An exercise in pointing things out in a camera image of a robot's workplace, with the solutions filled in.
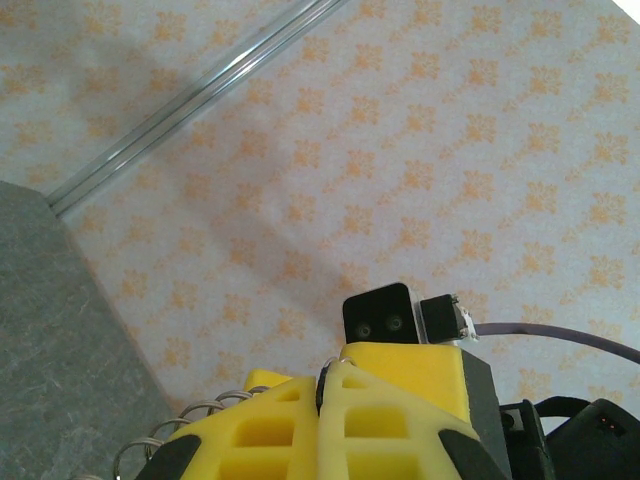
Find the metal spring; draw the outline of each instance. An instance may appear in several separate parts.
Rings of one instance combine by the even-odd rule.
[[[151,460],[151,458],[153,457],[152,448],[158,449],[164,444],[164,441],[154,438],[154,436],[163,427],[166,427],[168,425],[175,425],[174,432],[176,432],[183,425],[188,425],[191,423],[191,420],[186,418],[186,416],[196,410],[201,410],[206,408],[207,409],[206,416],[208,417],[209,415],[213,415],[214,413],[222,411],[225,408],[227,408],[227,406],[222,403],[223,400],[236,399],[239,402],[243,402],[245,400],[250,399],[255,394],[262,393],[268,389],[269,387],[259,386],[259,387],[253,387],[248,392],[245,392],[243,390],[229,390],[228,392],[224,392],[218,395],[215,398],[215,400],[204,400],[201,402],[192,403],[187,408],[185,408],[182,411],[182,413],[178,415],[178,417],[172,418],[171,420],[166,420],[162,423],[159,423],[155,427],[153,427],[149,432],[148,437],[138,438],[132,442],[127,443],[125,446],[123,446],[118,451],[118,453],[116,453],[116,456],[113,460],[113,480],[122,480],[122,477],[120,476],[120,459],[122,458],[122,455],[130,448],[135,446],[143,446],[145,461],[148,462],[149,460]],[[71,477],[69,480],[102,480],[102,479],[95,475],[80,474],[80,475],[75,475]]]
[[[355,360],[353,358],[351,358],[351,357],[340,357],[340,358],[338,358],[338,357],[330,357],[326,362],[324,362],[324,365],[322,366],[322,369],[327,368],[333,362],[350,363],[354,367],[357,367]]]

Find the black connector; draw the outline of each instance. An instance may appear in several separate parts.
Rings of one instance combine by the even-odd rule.
[[[420,302],[427,342],[451,342],[465,336],[464,329],[467,324],[457,303],[458,297],[448,294]]]

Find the patterned wallpaper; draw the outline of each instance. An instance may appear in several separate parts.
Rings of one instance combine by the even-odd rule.
[[[80,36],[58,33],[72,58],[117,31],[176,77],[123,51],[91,67],[99,79],[70,74],[71,98],[118,104],[101,114],[117,119],[115,138],[144,113],[133,97],[162,103],[153,85],[181,83],[206,64],[194,55],[224,48],[218,14],[238,31],[251,12],[275,14],[269,1],[205,3],[83,5],[102,13],[80,16]],[[136,14],[148,23],[134,27]],[[11,15],[0,21],[25,31],[39,18]],[[479,322],[638,348],[639,40],[604,0],[352,0],[65,220],[176,408],[253,367],[317,372],[343,343],[343,299],[398,279],[422,296],[457,292]],[[45,95],[28,70],[45,67],[2,63],[0,108]],[[18,70],[36,80],[21,87],[6,73]],[[128,90],[134,73],[147,81]],[[22,113],[29,128],[46,117]],[[98,152],[86,133],[105,125],[3,129],[9,179],[58,184],[46,170],[29,180],[38,148],[65,138]],[[539,338],[486,338],[473,352],[504,402],[606,397],[640,414],[630,362]]]
[[[51,193],[292,0],[3,0],[2,179]]]

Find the yellow 3d-printed part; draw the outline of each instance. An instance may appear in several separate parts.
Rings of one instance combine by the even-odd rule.
[[[244,382],[244,390],[248,392],[254,387],[276,387],[284,382],[291,380],[291,377],[281,375],[280,373],[255,368],[249,372],[247,381]]]
[[[466,422],[349,363],[334,362],[318,425],[318,480],[460,480],[438,437]]]
[[[462,352],[452,345],[350,343],[342,357],[362,370],[470,421]]]
[[[315,386],[294,378],[178,430],[169,441],[202,441],[181,480],[315,479]]]

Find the black component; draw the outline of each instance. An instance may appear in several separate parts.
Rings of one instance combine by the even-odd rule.
[[[448,294],[420,302],[427,342],[443,343],[462,338],[466,322],[456,303],[457,298]]]
[[[403,283],[346,299],[342,317],[347,343],[420,343],[411,295]]]
[[[441,430],[438,437],[462,480],[508,479],[477,440],[456,430]]]
[[[200,447],[200,437],[185,435],[162,445],[136,480],[180,480]]]
[[[318,415],[320,415],[320,407],[324,401],[324,384],[327,381],[327,373],[329,373],[329,367],[331,364],[322,367],[320,375],[318,376],[318,386],[316,387],[316,408],[318,409]]]
[[[540,418],[565,417],[572,418],[587,408],[590,403],[581,398],[550,397],[540,403],[536,403],[536,411]]]
[[[461,350],[461,354],[471,425],[498,467],[506,476],[510,476],[509,456],[500,422],[500,403],[491,367],[465,350]]]
[[[547,436],[558,480],[638,480],[640,421],[599,399]]]
[[[513,480],[555,480],[540,417],[528,400],[503,405],[500,417]]]

